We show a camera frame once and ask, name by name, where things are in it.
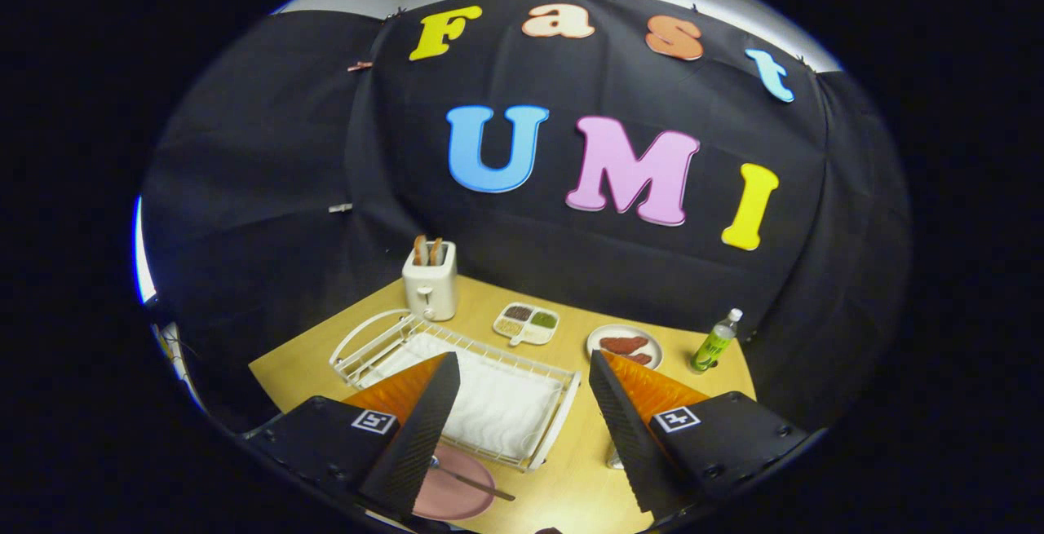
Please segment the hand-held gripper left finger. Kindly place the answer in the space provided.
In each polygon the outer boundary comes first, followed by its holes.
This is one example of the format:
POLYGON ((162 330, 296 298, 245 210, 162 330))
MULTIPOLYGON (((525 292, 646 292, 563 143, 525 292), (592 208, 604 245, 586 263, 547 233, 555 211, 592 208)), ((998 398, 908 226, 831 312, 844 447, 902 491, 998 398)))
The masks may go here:
POLYGON ((459 386, 458 356, 440 353, 345 400, 310 397, 246 444, 337 505, 407 518, 459 386))

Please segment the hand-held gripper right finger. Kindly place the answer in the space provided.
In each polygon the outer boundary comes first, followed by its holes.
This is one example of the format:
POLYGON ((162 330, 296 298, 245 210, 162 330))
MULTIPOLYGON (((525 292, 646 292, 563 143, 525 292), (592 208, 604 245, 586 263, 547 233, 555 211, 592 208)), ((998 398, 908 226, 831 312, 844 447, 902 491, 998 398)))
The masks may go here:
POLYGON ((610 351, 589 384, 642 511, 709 513, 812 446, 812 434, 738 391, 708 396, 610 351))

